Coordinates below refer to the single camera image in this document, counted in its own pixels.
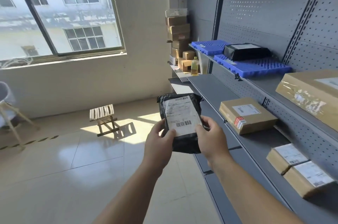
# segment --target blue mat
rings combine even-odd
[[[226,62],[228,58],[224,55],[215,55],[214,60],[218,64],[230,69],[232,73],[238,73],[240,77],[265,76],[267,74],[292,72],[292,67],[278,62],[274,58],[262,58],[245,61],[234,61],[236,65]]]
[[[214,41],[193,41],[191,46],[202,52],[205,55],[213,56],[223,54],[225,45],[229,45],[226,41],[214,40]]]

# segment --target black package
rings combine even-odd
[[[195,132],[196,125],[202,125],[201,100],[202,97],[194,93],[170,93],[157,98],[159,113],[161,118],[165,119],[162,136],[170,129],[176,130],[173,151],[187,154],[201,153]]]
[[[226,45],[224,47],[223,55],[233,61],[267,58],[272,56],[271,51],[268,48],[251,43]]]

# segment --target black plastic mailer bag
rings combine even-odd
[[[188,154],[201,153],[195,132],[196,125],[202,125],[201,100],[202,97],[194,93],[170,93],[157,98],[159,113],[161,118],[165,119],[162,136],[170,129],[176,130],[176,137],[172,144],[173,151]]]

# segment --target left hand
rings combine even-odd
[[[164,129],[165,120],[162,119],[156,123],[147,136],[144,146],[144,156],[142,165],[150,168],[152,171],[158,171],[160,174],[165,166],[167,166],[172,154],[172,142],[176,135],[176,131],[169,130],[167,134],[161,138],[158,133]]]

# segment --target white plastic basket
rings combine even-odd
[[[187,14],[187,8],[171,8],[166,10],[166,17],[184,17]]]

